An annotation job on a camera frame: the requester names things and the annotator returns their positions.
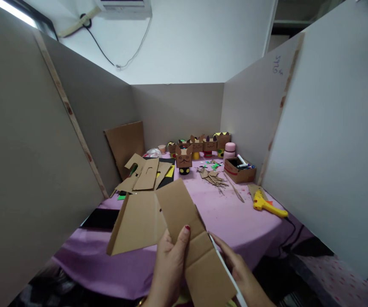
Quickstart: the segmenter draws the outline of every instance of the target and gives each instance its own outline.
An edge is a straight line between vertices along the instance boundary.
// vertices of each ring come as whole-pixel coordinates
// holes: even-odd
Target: white panel
[[[220,131],[229,131],[237,153],[257,167],[256,181],[279,119],[299,37],[291,38],[224,83]]]
[[[0,307],[102,198],[30,26],[0,8]]]
[[[306,29],[263,186],[368,277],[368,0]]]

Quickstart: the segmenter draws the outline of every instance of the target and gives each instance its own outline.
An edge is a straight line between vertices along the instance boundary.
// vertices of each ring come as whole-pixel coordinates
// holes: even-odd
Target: yellow glue gun
[[[275,214],[280,218],[288,217],[288,211],[280,210],[272,205],[270,205],[262,196],[262,191],[257,190],[254,195],[254,209],[261,211],[265,209],[266,211]]]

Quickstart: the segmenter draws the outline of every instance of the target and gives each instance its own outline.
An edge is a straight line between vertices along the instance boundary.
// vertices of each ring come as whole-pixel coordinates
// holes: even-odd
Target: cardboard figure
[[[214,136],[213,140],[211,141],[210,137],[207,136],[207,138],[203,140],[202,149],[204,152],[204,157],[211,158],[213,156],[213,151],[217,150],[217,137]]]
[[[191,135],[190,139],[187,143],[193,145],[193,160],[198,160],[200,158],[200,152],[202,151],[202,142],[204,140],[204,134],[199,138],[194,137]]]
[[[168,142],[167,144],[168,152],[170,153],[170,157],[174,159],[175,159],[175,147],[176,147],[176,143]]]
[[[224,156],[225,144],[231,142],[231,135],[229,132],[219,132],[215,134],[217,136],[217,153],[218,157],[222,158]]]
[[[175,163],[179,169],[180,175],[188,175],[190,173],[190,167],[193,166],[192,152],[192,145],[183,149],[178,145],[175,147]]]

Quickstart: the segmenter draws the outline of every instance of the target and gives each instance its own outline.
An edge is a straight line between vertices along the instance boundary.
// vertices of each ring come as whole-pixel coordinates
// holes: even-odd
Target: black phone
[[[80,228],[112,231],[120,210],[95,209]]]

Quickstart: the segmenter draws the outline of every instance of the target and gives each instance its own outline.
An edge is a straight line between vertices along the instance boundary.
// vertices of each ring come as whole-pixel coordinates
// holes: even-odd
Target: gray panel
[[[0,8],[0,307],[102,198],[30,27]]]
[[[140,120],[131,86],[54,39],[44,39],[110,195],[121,179],[104,130]]]
[[[223,83],[133,85],[146,150],[219,131]]]
[[[368,277],[368,0],[306,29],[263,186]]]
[[[260,176],[279,119],[298,40],[299,35],[296,35],[224,83],[221,131],[229,131],[237,153],[257,167],[255,181]]]

